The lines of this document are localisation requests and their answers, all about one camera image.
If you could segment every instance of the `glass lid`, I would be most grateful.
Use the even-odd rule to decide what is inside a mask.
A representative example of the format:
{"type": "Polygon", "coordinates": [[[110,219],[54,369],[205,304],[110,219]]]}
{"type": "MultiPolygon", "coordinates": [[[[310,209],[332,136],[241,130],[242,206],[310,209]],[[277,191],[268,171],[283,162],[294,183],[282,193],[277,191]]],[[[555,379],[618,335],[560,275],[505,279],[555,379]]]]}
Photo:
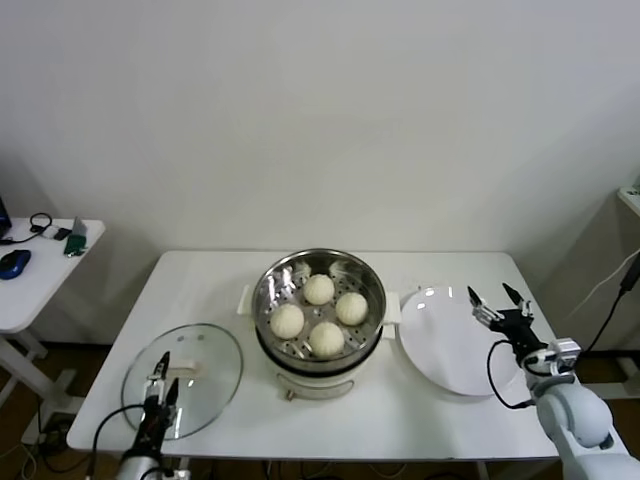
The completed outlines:
{"type": "MultiPolygon", "coordinates": [[[[178,400],[165,440],[175,440],[202,430],[222,413],[240,384],[243,358],[238,341],[224,328],[198,323],[169,330],[143,349],[129,367],[120,395],[123,406],[143,403],[147,377],[166,352],[170,360],[164,394],[177,378],[178,400]]],[[[125,412],[135,429],[141,412],[125,412]]]]}

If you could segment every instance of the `steamed bun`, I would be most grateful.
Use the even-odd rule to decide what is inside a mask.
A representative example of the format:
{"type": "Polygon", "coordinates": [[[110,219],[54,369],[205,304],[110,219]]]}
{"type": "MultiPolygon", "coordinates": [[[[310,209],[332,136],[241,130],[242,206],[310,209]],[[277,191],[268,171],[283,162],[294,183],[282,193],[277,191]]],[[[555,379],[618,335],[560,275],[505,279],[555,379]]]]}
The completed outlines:
{"type": "Polygon", "coordinates": [[[309,335],[311,351],[317,357],[331,357],[340,353],[344,347],[344,336],[337,325],[320,322],[309,335]]]}
{"type": "Polygon", "coordinates": [[[324,305],[333,298],[335,287],[326,275],[313,275],[304,284],[302,292],[311,305],[324,305]]]}
{"type": "Polygon", "coordinates": [[[338,320],[350,327],[360,325],[368,312],[367,300],[359,293],[346,293],[336,303],[338,320]]]}
{"type": "Polygon", "coordinates": [[[281,305],[271,315],[269,326],[276,337],[288,340],[296,337],[302,331],[304,313],[296,305],[281,305]]]}

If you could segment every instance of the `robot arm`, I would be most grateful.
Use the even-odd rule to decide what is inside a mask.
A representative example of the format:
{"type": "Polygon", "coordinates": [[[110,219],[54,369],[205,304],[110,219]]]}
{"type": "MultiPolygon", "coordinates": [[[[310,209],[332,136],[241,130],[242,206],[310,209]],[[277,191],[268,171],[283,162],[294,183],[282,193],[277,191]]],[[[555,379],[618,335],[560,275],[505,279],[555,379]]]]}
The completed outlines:
{"type": "Polygon", "coordinates": [[[507,337],[525,370],[531,404],[558,449],[567,480],[640,478],[640,462],[629,455],[613,426],[607,404],[578,381],[574,366],[580,347],[571,339],[541,342],[531,329],[531,302],[503,284],[515,309],[495,311],[468,287],[473,316],[507,337]]]}
{"type": "MultiPolygon", "coordinates": [[[[165,397],[170,354],[166,352],[144,385],[144,417],[136,438],[120,460],[117,480],[158,480],[165,477],[162,468],[162,443],[173,424],[178,400],[178,379],[174,379],[165,397]]],[[[173,478],[189,478],[188,472],[173,472],[173,478]]]]}

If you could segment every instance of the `pot handle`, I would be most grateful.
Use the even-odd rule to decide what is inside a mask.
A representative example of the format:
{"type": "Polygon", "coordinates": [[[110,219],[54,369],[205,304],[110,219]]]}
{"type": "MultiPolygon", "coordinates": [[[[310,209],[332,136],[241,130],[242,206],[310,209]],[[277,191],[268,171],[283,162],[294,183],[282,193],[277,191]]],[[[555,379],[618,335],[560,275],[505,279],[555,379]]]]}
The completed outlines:
{"type": "Polygon", "coordinates": [[[251,293],[251,287],[249,285],[245,285],[242,289],[238,309],[236,310],[236,313],[242,317],[251,316],[251,293]]]}
{"type": "Polygon", "coordinates": [[[382,319],[382,338],[394,340],[396,338],[396,325],[402,322],[400,295],[396,292],[385,292],[385,296],[387,297],[387,309],[382,319]]]}

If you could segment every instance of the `table leg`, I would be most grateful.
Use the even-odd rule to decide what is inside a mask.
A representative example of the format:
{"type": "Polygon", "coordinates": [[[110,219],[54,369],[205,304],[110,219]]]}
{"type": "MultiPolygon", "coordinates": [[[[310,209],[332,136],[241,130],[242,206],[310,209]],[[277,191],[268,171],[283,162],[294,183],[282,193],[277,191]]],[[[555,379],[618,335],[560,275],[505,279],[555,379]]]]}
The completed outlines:
{"type": "Polygon", "coordinates": [[[23,357],[6,339],[1,337],[0,364],[43,399],[63,407],[71,402],[71,397],[63,389],[38,370],[28,358],[23,357]]]}
{"type": "MultiPolygon", "coordinates": [[[[34,352],[27,353],[27,360],[31,361],[35,357],[36,354],[34,352]]],[[[4,387],[2,387],[2,390],[0,391],[0,407],[2,407],[2,405],[4,405],[4,402],[7,401],[7,398],[9,398],[9,395],[11,395],[13,389],[16,388],[17,384],[18,379],[14,375],[11,375],[11,378],[7,380],[7,383],[4,384],[4,387]]]]}
{"type": "Polygon", "coordinates": [[[478,480],[490,480],[486,463],[476,462],[476,468],[478,469],[478,480]]]}
{"type": "Polygon", "coordinates": [[[16,340],[20,342],[24,348],[29,352],[34,352],[38,358],[44,358],[47,356],[47,349],[34,337],[28,330],[23,330],[20,333],[14,335],[16,340]]]}
{"type": "Polygon", "coordinates": [[[585,387],[604,400],[623,400],[640,398],[640,371],[631,358],[617,359],[627,380],[618,383],[586,383],[585,387]]]}
{"type": "MultiPolygon", "coordinates": [[[[66,391],[73,381],[73,377],[75,377],[75,374],[75,370],[63,370],[58,379],[55,381],[56,388],[62,392],[66,391]]],[[[55,413],[67,413],[69,415],[76,415],[80,411],[80,407],[82,406],[84,398],[70,397],[68,395],[67,397],[69,398],[69,403],[64,406],[46,400],[40,405],[40,424],[43,427],[47,425],[47,423],[55,413]]],[[[38,425],[38,414],[36,413],[31,419],[29,426],[24,431],[24,434],[22,435],[22,443],[26,445],[34,445],[38,442],[39,435],[40,430],[38,425]]]]}

